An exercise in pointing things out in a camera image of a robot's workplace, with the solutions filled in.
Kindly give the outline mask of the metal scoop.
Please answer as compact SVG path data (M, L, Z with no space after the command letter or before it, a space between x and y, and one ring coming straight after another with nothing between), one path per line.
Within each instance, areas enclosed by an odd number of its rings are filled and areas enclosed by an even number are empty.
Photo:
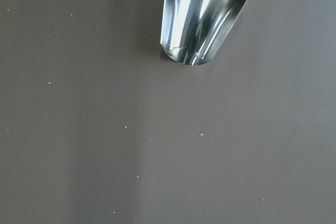
M174 61L213 60L247 0L164 0L160 44Z

